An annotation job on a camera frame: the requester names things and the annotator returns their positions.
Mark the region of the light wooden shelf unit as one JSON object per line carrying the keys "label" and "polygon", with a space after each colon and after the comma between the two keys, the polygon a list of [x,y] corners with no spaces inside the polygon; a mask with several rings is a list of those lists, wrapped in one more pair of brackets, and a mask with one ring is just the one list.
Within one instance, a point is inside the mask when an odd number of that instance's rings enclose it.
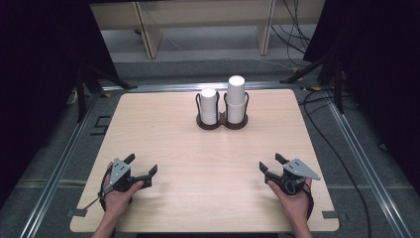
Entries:
{"label": "light wooden shelf unit", "polygon": [[147,56],[157,56],[162,31],[171,28],[254,26],[261,55],[267,54],[269,29],[316,24],[326,0],[111,0],[92,3],[100,30],[138,30]]}

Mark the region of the tall stack of white cups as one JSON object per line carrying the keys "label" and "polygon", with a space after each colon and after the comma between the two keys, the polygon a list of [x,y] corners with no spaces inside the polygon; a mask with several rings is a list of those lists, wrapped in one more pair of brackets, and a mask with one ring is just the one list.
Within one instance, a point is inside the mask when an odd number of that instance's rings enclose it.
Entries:
{"label": "tall stack of white cups", "polygon": [[229,78],[229,85],[226,95],[228,104],[228,122],[239,124],[244,120],[245,114],[245,79],[240,75],[233,75]]}

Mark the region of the short stack of white cups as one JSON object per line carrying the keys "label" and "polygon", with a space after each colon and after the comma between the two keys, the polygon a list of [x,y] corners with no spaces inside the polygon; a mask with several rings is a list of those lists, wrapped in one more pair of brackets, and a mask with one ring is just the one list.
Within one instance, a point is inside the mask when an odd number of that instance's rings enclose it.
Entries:
{"label": "short stack of white cups", "polygon": [[206,125],[217,123],[217,91],[213,88],[204,88],[200,93],[201,121]]}

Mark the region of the dark curtain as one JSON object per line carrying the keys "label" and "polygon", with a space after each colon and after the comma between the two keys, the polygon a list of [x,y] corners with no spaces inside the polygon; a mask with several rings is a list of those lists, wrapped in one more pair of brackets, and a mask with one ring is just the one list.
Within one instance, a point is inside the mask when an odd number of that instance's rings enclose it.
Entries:
{"label": "dark curtain", "polygon": [[89,65],[116,77],[94,0],[0,0],[0,208]]}
{"label": "dark curtain", "polygon": [[420,194],[420,0],[325,0],[304,58],[335,44],[348,86]]}

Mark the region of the person's right hand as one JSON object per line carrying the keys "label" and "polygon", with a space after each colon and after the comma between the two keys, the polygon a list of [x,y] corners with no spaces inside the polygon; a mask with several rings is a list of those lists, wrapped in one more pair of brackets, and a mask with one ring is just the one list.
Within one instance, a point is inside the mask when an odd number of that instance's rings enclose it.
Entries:
{"label": "person's right hand", "polygon": [[267,182],[268,186],[277,196],[283,212],[292,224],[306,224],[308,220],[309,198],[306,192],[311,191],[312,179],[308,178],[304,187],[295,195],[286,195],[273,181]]}

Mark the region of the black tripod stand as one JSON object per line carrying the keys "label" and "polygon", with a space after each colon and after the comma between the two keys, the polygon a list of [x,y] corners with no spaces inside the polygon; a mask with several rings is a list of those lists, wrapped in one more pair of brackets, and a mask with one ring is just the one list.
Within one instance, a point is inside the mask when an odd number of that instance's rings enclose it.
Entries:
{"label": "black tripod stand", "polygon": [[85,89],[90,93],[98,94],[103,91],[98,79],[104,78],[124,89],[135,89],[137,85],[129,84],[123,81],[117,74],[108,73],[92,64],[81,64],[76,73],[76,93],[78,105],[78,121],[87,114],[87,107],[85,102]]}
{"label": "black tripod stand", "polygon": [[334,102],[336,108],[340,113],[344,113],[342,101],[343,77],[342,77],[342,64],[339,54],[336,50],[328,50],[323,56],[311,62],[303,69],[296,72],[293,76],[283,79],[280,83],[294,83],[299,78],[312,72],[320,67],[321,71],[318,74],[317,81],[321,86],[326,86],[333,81]]}

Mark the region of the black double cup holder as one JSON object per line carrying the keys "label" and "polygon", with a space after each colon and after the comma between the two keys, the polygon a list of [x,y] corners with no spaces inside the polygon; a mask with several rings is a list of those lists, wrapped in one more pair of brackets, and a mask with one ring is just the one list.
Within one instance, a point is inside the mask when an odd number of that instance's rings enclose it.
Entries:
{"label": "black double cup holder", "polygon": [[228,106],[228,102],[227,102],[227,94],[224,94],[223,99],[224,99],[224,103],[225,106],[227,107],[226,110],[224,112],[219,112],[217,115],[217,122],[215,124],[212,125],[208,125],[202,122],[202,116],[201,116],[201,99],[200,99],[200,94],[197,93],[195,96],[195,103],[196,103],[196,107],[197,107],[197,112],[198,114],[196,115],[196,124],[203,130],[215,130],[217,128],[219,128],[221,125],[223,125],[224,127],[230,129],[230,130],[240,130],[244,127],[247,126],[248,124],[248,114],[247,114],[247,109],[248,109],[248,103],[249,103],[249,94],[246,92],[246,101],[245,101],[245,109],[244,109],[244,117],[243,120],[239,123],[231,123],[228,120],[228,116],[229,116],[229,108]]}

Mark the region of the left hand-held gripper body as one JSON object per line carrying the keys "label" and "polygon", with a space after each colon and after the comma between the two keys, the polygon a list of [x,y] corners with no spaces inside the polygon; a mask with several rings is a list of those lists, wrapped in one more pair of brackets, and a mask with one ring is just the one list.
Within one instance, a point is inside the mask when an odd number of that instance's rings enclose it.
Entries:
{"label": "left hand-held gripper body", "polygon": [[131,167],[120,159],[115,159],[110,171],[110,180],[103,190],[114,190],[125,192],[128,191],[134,183],[132,183]]}

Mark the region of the metal floor rail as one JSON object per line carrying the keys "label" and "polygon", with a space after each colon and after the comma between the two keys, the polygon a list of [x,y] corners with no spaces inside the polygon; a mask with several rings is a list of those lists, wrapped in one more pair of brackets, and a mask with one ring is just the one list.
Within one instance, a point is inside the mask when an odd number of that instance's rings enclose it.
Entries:
{"label": "metal floor rail", "polygon": [[331,106],[331,111],[393,233],[397,238],[414,238],[408,223],[402,217],[402,213],[388,189],[380,180],[347,118],[340,113],[336,106]]}
{"label": "metal floor rail", "polygon": [[53,201],[53,197],[58,188],[59,182],[65,172],[72,155],[74,154],[75,148],[81,137],[81,134],[86,127],[88,118],[93,110],[93,107],[99,99],[98,94],[92,94],[88,99],[87,109],[85,114],[77,121],[74,129],[71,132],[70,138],[66,143],[63,152],[61,153],[57,164],[55,165],[52,175],[44,185],[43,192],[38,199],[36,206],[30,213],[29,219],[20,234],[19,238],[35,238],[38,229]]}

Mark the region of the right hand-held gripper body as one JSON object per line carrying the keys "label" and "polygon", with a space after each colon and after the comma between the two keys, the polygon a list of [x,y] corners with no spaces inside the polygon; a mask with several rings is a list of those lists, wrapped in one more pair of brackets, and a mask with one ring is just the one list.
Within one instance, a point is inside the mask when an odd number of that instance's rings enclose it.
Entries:
{"label": "right hand-held gripper body", "polygon": [[297,194],[303,188],[307,179],[320,179],[320,176],[300,159],[289,161],[282,167],[283,174],[280,176],[281,182],[278,186],[287,195]]}

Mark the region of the person's left hand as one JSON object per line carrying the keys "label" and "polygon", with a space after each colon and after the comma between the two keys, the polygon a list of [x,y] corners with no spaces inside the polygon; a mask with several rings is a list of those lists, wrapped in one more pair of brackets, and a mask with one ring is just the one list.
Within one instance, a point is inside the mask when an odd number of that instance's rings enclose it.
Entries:
{"label": "person's left hand", "polygon": [[113,188],[104,190],[105,217],[119,219],[127,210],[130,198],[142,188],[142,181],[134,183],[127,191],[121,192]]}

